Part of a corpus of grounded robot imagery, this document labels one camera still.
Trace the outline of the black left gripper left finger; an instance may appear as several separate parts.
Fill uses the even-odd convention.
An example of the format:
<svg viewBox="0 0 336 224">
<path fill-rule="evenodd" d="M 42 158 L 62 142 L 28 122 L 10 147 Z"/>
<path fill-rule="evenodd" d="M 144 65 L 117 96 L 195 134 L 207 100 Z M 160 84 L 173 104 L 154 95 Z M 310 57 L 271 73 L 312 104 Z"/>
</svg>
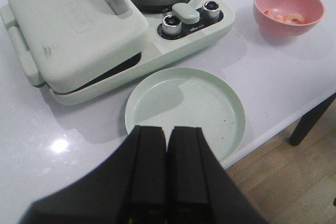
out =
<svg viewBox="0 0 336 224">
<path fill-rule="evenodd" d="M 23 223 L 165 223 L 163 130 L 135 126 L 119 148 L 83 178 L 31 204 Z"/>
</svg>

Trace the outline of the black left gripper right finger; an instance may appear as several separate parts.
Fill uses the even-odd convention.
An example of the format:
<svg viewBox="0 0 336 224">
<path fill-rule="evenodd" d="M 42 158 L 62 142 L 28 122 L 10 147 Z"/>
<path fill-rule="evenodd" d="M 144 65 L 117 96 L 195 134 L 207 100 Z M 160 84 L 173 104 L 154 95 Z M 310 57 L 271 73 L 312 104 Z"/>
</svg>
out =
<svg viewBox="0 0 336 224">
<path fill-rule="evenodd" d="M 169 223 L 266 223 L 225 172 L 200 127 L 175 127 L 167 150 Z"/>
</svg>

